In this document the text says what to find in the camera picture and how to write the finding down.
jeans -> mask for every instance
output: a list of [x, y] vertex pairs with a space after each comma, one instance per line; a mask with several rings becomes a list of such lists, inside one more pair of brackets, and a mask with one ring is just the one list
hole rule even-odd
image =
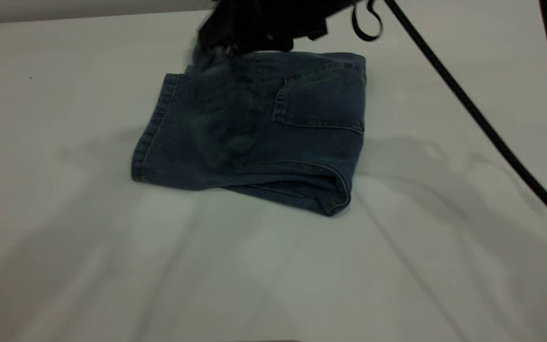
[[362, 150], [365, 59], [348, 53], [198, 53], [165, 76], [132, 179], [224, 188], [332, 216]]

stitching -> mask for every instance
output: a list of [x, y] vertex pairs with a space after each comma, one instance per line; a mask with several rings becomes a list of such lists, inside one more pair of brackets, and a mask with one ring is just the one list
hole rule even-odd
[[[340, 206], [343, 206], [343, 205], [349, 203], [350, 194], [349, 194], [345, 179], [343, 179], [343, 177], [341, 176], [340, 173], [338, 173], [337, 171], [335, 171], [334, 169], [332, 169], [332, 168], [330, 168], [326, 165], [322, 165], [322, 164], [319, 164], [319, 163], [316, 163], [316, 162], [296, 161], [296, 160], [267, 161], [267, 162], [257, 162], [256, 164], [279, 164], [281, 162], [293, 162], [293, 163], [297, 163], [297, 164], [308, 164], [308, 165], [313, 165], [313, 166], [317, 166], [317, 167], [322, 167], [324, 169], [327, 169], [328, 171], [331, 171], [332, 173], [334, 173], [337, 176], [337, 178], [341, 181], [341, 184], [343, 184], [343, 193], [345, 194], [345, 201], [341, 202], [339, 204], [334, 204], [334, 202], [336, 202], [334, 200], [330, 201], [327, 205], [328, 206], [332, 205], [332, 207], [330, 209], [324, 208], [326, 210], [326, 212], [332, 212], [332, 210], [334, 208], [338, 208]], [[287, 165], [278, 165], [278, 166], [292, 168], [292, 167], [287, 166]]]
[[353, 132], [356, 132], [360, 135], [364, 135], [364, 128], [362, 126], [358, 126], [356, 128], [355, 125], [352, 126], [337, 126], [336, 123], [329, 123], [326, 121], [306, 121], [305, 124], [301, 123], [293, 123], [293, 121], [289, 121], [288, 119], [284, 119], [284, 121], [280, 121], [283, 124], [291, 125], [291, 126], [299, 126], [299, 127], [310, 127], [310, 128], [342, 128], [344, 130], [350, 130]]
[[170, 97], [168, 99], [168, 103], [164, 107], [163, 111], [161, 111], [161, 117], [159, 119], [158, 125], [155, 128], [155, 132], [153, 132], [153, 135], [151, 139], [149, 140], [149, 143], [147, 145], [147, 148], [145, 150], [145, 156], [143, 157], [143, 162], [141, 162], [141, 181], [145, 181], [145, 178], [143, 177], [144, 169], [145, 169], [145, 163], [147, 162], [147, 158], [149, 157], [149, 154], [151, 152], [151, 149], [153, 147], [153, 141], [156, 139], [159, 133], [159, 129], [161, 127], [161, 123], [163, 123], [163, 119], [166, 117], [166, 112], [168, 111], [168, 108], [172, 102], [172, 99], [174, 97], [174, 93], [176, 93], [176, 87], [179, 83], [180, 75], [176, 75], [174, 78], [174, 85], [172, 86], [172, 90], [170, 91]]

black strap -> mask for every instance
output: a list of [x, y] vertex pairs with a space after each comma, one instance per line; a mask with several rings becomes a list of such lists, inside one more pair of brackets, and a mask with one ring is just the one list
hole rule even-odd
[[379, 33], [374, 36], [367, 35], [363, 30], [360, 30], [360, 26], [358, 26], [358, 18], [356, 17], [356, 4], [354, 4], [354, 10], [351, 14], [351, 25], [353, 26], [356, 35], [363, 41], [375, 41], [381, 37], [382, 33], [384, 33], [384, 24], [381, 21], [381, 17], [377, 14], [377, 12], [375, 12], [375, 9], [373, 9], [375, 1], [376, 0], [368, 0], [367, 2], [367, 10], [377, 19], [379, 26], [381, 27], [379, 29]]
[[406, 17], [402, 9], [398, 7], [398, 4], [395, 0], [385, 0], [389, 9], [396, 16], [398, 21], [402, 24], [408, 35], [411, 39], [417, 44], [417, 47], [423, 52], [425, 58], [430, 61], [430, 64], [436, 69], [438, 74], [443, 78], [447, 83], [447, 86], [453, 91], [457, 99], [462, 103], [465, 109], [470, 113], [474, 121], [480, 126], [480, 129], [484, 132], [487, 138], [495, 145], [495, 148], [503, 156], [503, 158], [512, 166], [514, 171], [519, 174], [523, 181], [529, 186], [529, 188], [536, 194], [537, 197], [545, 204], [547, 207], [547, 190], [541, 186], [540, 182], [533, 177], [529, 170], [523, 165], [522, 162], [516, 157], [514, 152], [506, 145], [503, 139], [497, 134], [495, 128], [491, 126], [489, 121], [482, 115], [476, 104], [469, 98], [465, 93], [462, 86], [454, 79], [450, 74], [449, 70], [443, 65], [443, 63], [438, 59], [436, 54], [432, 51], [430, 46], [425, 42], [423, 37], [417, 32], [413, 24]]

blue denim jeans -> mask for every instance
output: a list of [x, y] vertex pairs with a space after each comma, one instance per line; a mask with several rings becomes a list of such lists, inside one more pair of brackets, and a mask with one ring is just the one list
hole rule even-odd
[[332, 216], [362, 150], [365, 59], [347, 53], [197, 56], [166, 75], [132, 179], [224, 188]]

jeans seam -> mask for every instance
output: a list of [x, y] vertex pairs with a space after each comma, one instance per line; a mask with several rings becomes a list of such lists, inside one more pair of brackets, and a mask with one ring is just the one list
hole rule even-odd
[[349, 190], [348, 190], [347, 184], [345, 182], [345, 179], [343, 178], [343, 176], [341, 176], [340, 173], [338, 173], [335, 169], [333, 169], [331, 167], [319, 164], [317, 162], [296, 161], [296, 160], [277, 160], [277, 161], [257, 162], [256, 164], [278, 164], [278, 163], [281, 163], [281, 162], [293, 162], [293, 163], [297, 163], [297, 164], [308, 164], [308, 165], [313, 165], [313, 166], [317, 166], [317, 167], [322, 167], [324, 169], [327, 169], [328, 171], [331, 171], [332, 173], [334, 173], [339, 178], [339, 180], [341, 181], [341, 184], [343, 185], [343, 193], [345, 194], [345, 201], [338, 202], [334, 199], [329, 201], [328, 203], [326, 203], [326, 206], [327, 207], [329, 206], [330, 208], [324, 208], [324, 210], [326, 212], [332, 212], [333, 209], [338, 208], [340, 206], [343, 206], [343, 205], [349, 203], [351, 195], [349, 193]]
[[170, 95], [169, 95], [170, 97], [168, 99], [168, 102], [166, 103], [166, 106], [161, 111], [161, 116], [160, 116], [159, 122], [155, 127], [155, 131], [153, 132], [153, 135], [150, 138], [149, 143], [147, 144], [147, 148], [145, 149], [145, 155], [143, 156], [143, 160], [141, 162], [141, 174], [139, 175], [139, 179], [143, 182], [145, 181], [145, 178], [143, 177], [144, 169], [145, 169], [145, 163], [147, 162], [147, 159], [149, 158], [149, 154], [150, 154], [151, 149], [153, 147], [153, 141], [157, 138], [160, 127], [161, 127], [161, 124], [163, 123], [163, 120], [166, 117], [166, 112], [168, 111], [168, 108], [169, 108], [170, 104], [172, 103], [174, 93], [176, 93], [176, 87], [178, 86], [178, 83], [179, 83], [179, 78], [180, 78], [180, 75], [176, 75], [176, 77], [174, 78], [174, 84], [172, 86], [172, 89], [170, 90]]

